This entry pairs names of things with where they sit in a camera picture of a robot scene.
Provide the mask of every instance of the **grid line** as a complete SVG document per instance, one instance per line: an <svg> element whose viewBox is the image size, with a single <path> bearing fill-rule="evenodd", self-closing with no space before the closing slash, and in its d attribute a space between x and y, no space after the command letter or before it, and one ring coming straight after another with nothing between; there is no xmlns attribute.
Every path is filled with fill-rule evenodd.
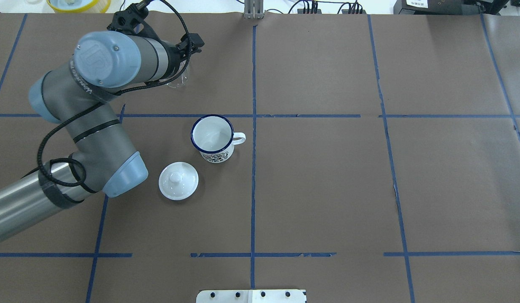
<svg viewBox="0 0 520 303"><path fill-rule="evenodd" d="M387 125L387 113L385 112L385 103L383 100L383 92L381 92L381 85L379 84L379 67L378 58L376 56L376 45L374 43L374 33L372 29L372 19L370 15L368 18L368 29L370 31L370 44L372 45L372 55L374 59L374 68L376 71L376 82L378 86L379 100L381 101L381 114L383 116L383 127L385 130L385 140L387 141L387 152L389 153L389 163L391 166L391 176L393 180L393 187L395 189L395 200L398 208L398 224L400 226L400 236L402 238L402 248L404 250L404 261L406 264L406 276L408 278L408 289L410 291L410 301L415 303L415 295L413 293L413 280L411 277L410 258L408 257L408 244L406 243L406 232L404 232L404 219L402 217L402 206L400 205L400 194L398 192L398 184L396 179L395 162L393 160L393 154L391 149L391 138L389 138L389 126Z"/></svg>
<svg viewBox="0 0 520 303"><path fill-rule="evenodd" d="M131 258L132 253L0 252L0 258Z"/></svg>
<svg viewBox="0 0 520 303"><path fill-rule="evenodd" d="M255 252L255 258L329 258L336 255L335 252ZM250 258L249 252L201 252L191 253L191 258Z"/></svg>
<svg viewBox="0 0 520 303"><path fill-rule="evenodd" d="M507 90L505 89L505 84L503 82L503 77L501 77L501 73L499 71L499 68L497 67L497 62L496 62L496 59L495 59L494 50L492 50L492 46L490 44L490 39L488 38L488 31L486 29L484 15L481 14L480 17L481 17L481 25L483 26L483 32L485 34L486 45L488 46L488 51L490 52L490 57L492 59L492 63L494 64L494 69L495 69L496 74L497 74L497 79L499 80L499 83L501 85L501 91L503 92L503 95L505 97L505 102L507 103L507 107L509 109L510 117L512 119L512 123L514 124L514 129L516 131L518 142L520 143L520 129L518 128L518 123L516 122L516 118L514 117L514 111L512 110L512 105L510 104L510 99L509 99L509 95L507 94Z"/></svg>
<svg viewBox="0 0 520 303"><path fill-rule="evenodd" d="M9 58L7 59L7 63L5 64L5 68L3 69L2 77L0 78L0 90L2 89L3 81L5 80L5 75L7 74L7 70L9 69L9 65L11 64L11 60L13 58L13 54L17 48L17 44L19 43L19 39L21 38L22 30L24 29L24 25L26 24L27 13L24 14L22 19L21 27L19 28L19 32L17 33L17 37L15 38L15 42L13 43L13 47L11 48L11 52L9 53Z"/></svg>
<svg viewBox="0 0 520 303"><path fill-rule="evenodd" d="M125 113L125 104L123 104L123 107L121 107L121 113L120 113L120 123L123 123L123 114ZM91 300L91 293L93 289L93 282L95 280L95 272L97 270L97 261L98 261L98 254L99 249L101 247L101 239L102 239L102 231L104 228L104 218L106 217L106 209L108 207L108 196L104 195L104 202L102 204L102 211L101 211L101 220L99 222L99 230L97 232L97 241L95 245L95 255L93 256L92 261L92 270L90 273L90 281L88 283L88 290L86 292L86 303L90 303Z"/></svg>
<svg viewBox="0 0 520 303"><path fill-rule="evenodd" d="M384 252L384 257L452 257L460 255L520 255L520 251L410 251Z"/></svg>
<svg viewBox="0 0 520 303"><path fill-rule="evenodd" d="M251 289L256 287L256 25L252 27L252 198L251 198Z"/></svg>
<svg viewBox="0 0 520 303"><path fill-rule="evenodd" d="M124 114L123 117L141 118L141 117L203 117L207 114ZM227 118L252 118L251 114L222 114ZM10 113L0 114L0 117L41 117L39 114L22 114L22 113ZM257 114L256 118L360 118L360 114ZM442 118L454 118L454 119L510 119L514 117L520 119L520 115L473 115L473 114L387 114L385 117L391 118L427 118L427 119L442 119Z"/></svg>

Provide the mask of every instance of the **mug handle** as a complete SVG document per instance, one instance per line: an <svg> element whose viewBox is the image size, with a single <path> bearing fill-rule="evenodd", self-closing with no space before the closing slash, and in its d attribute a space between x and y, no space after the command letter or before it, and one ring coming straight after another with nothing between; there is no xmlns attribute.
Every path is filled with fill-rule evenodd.
<svg viewBox="0 0 520 303"><path fill-rule="evenodd" d="M243 142L245 142L245 140L247 140L247 136L245 136L244 133L234 133L233 138L239 138L239 140L232 141L233 145L242 144Z"/></svg>

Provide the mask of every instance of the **robotic arm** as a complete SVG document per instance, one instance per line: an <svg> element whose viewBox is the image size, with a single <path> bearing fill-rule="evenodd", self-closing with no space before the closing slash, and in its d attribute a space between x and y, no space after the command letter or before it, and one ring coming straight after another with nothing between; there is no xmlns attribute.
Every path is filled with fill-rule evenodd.
<svg viewBox="0 0 520 303"><path fill-rule="evenodd" d="M0 242L99 191L116 197L148 177L108 102L123 93L167 84L181 75L204 42L185 29L181 42L160 40L144 21L152 0L114 14L108 31L83 36L69 62L29 90L29 103L44 119L61 123L43 140L38 168L0 190ZM134 29L142 24L139 33ZM179 65L185 66L179 71ZM144 82L135 88L125 87ZM68 158L41 161L46 141L65 127L78 147Z"/></svg>

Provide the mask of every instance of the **silver cylinder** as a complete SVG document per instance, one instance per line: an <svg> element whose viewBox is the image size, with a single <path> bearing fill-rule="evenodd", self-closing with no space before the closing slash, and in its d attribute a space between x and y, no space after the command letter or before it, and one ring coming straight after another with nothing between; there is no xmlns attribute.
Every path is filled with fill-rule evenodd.
<svg viewBox="0 0 520 303"><path fill-rule="evenodd" d="M36 171L0 190L0 242L63 210L43 192L38 173ZM64 182L76 182L68 163L56 163L52 175ZM91 195L80 186L58 188L75 201Z"/></svg>

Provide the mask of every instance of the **black cable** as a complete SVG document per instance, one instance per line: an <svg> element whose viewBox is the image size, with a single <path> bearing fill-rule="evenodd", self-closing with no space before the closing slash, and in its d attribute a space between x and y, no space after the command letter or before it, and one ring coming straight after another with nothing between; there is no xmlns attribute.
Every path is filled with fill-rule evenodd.
<svg viewBox="0 0 520 303"><path fill-rule="evenodd" d="M279 13L283 13L283 12L279 11L279 10L278 10L278 9L276 9L276 8L269 8L269 9L268 9L268 10L266 10L266 11L277 11L277 12L279 12Z"/></svg>
<svg viewBox="0 0 520 303"><path fill-rule="evenodd" d="M24 176L22 176L22 178L24 178L24 177L27 176L27 175L31 175L31 174L35 173L36 171L38 171L38 170L39 170L39 167L35 167L35 168L32 169L31 171L29 171L27 174L25 174Z"/></svg>
<svg viewBox="0 0 520 303"><path fill-rule="evenodd" d="M290 10L288 11L288 13L292 13L293 8L294 8L294 7L295 7L299 2L305 2L305 3L307 4L307 8L310 9L310 6L309 6L307 0L299 0L298 2L295 2L294 5L292 5L292 7L291 7Z"/></svg>
<svg viewBox="0 0 520 303"><path fill-rule="evenodd" d="M355 1L353 4L352 4L352 7L350 8L350 11L348 13L350 14L354 14L355 13L355 8L357 7L357 1Z"/></svg>
<svg viewBox="0 0 520 303"><path fill-rule="evenodd" d="M331 1L316 1L316 2L320 2L320 3L335 3L335 4L342 4L342 3L345 3L345 2L331 2Z"/></svg>
<svg viewBox="0 0 520 303"><path fill-rule="evenodd" d="M344 5L346 5L346 4L348 4L348 9L352 8L352 4L351 4L351 3L349 3L349 2L344 2L344 3L340 6L339 11L336 12L337 15L342 11L342 8L343 8Z"/></svg>
<svg viewBox="0 0 520 303"><path fill-rule="evenodd" d="M152 82L150 84L136 86L134 88L127 88L125 90L120 90L120 91L114 93L117 96L121 96L122 94L129 93L129 92L134 92L135 90L145 90L146 88L156 88L157 86L168 84L168 83L176 80L177 78L179 78L181 76L181 74L183 74L185 72L185 70L187 69L187 66L189 65L191 54L192 54L192 39L191 39L189 30L187 29L187 25L185 25L185 21L183 21L183 17L181 17L179 12L175 8L173 8L173 6L171 6L168 2L166 2L166 0L160 0L160 1L162 3L164 3L166 6L168 6L173 11L173 13L175 13L176 16L179 18L179 21L181 21L181 25L183 25L183 29L185 30L185 35L187 35L187 39L189 40L187 59L185 60L185 64L183 65L183 68L181 68L181 71L179 71L177 74L175 74L170 79L167 79L167 80L164 80L161 82Z"/></svg>
<svg viewBox="0 0 520 303"><path fill-rule="evenodd" d="M67 187L74 187L74 186L79 186L81 184L83 184L84 181L86 181L86 168L82 165L82 163L80 163L79 161L75 160L75 159L71 159L71 158L59 158L59 159L52 159L50 160L50 171L52 171L52 164L55 164L55 163L72 163L74 165L78 165L80 171L81 171L81 177L80 177L80 180L78 180L77 182L75 183L68 183L68 182L63 182L61 180L58 180L56 178L54 178L52 176L52 173L49 172L48 170L46 170L46 168L43 166L43 150L45 149L45 146L46 146L46 143L48 142L48 140L50 139L50 137L54 136L55 133L57 133L60 129L66 127L69 123L75 121L76 119L82 117L82 116L85 116L89 113L91 113L92 111L95 111L96 109L98 109L99 107L101 107L102 105L104 105L104 103L97 103L95 104L94 106L70 117L69 119L67 119L66 121L64 121L62 124L56 126L56 128L52 129L44 138L43 140L41 141L41 144L39 144L39 149L37 150L37 168L41 171L41 173L50 181L58 184L58 185L61 185L61 186L67 186Z"/></svg>

